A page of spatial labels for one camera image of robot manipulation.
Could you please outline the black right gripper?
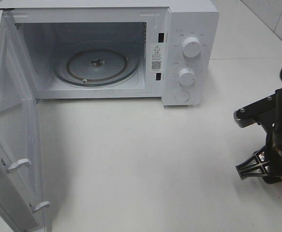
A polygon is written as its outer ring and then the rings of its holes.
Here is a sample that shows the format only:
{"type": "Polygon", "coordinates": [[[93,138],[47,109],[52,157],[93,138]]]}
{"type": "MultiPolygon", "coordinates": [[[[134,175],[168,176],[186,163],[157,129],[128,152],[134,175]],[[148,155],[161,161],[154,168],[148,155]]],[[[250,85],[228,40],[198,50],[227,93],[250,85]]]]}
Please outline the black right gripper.
{"type": "Polygon", "coordinates": [[[276,92],[274,127],[269,131],[266,149],[261,148],[245,162],[236,166],[244,180],[248,177],[262,177],[266,184],[282,182],[282,88],[276,92]],[[269,167],[277,176],[269,176],[269,167]]]}

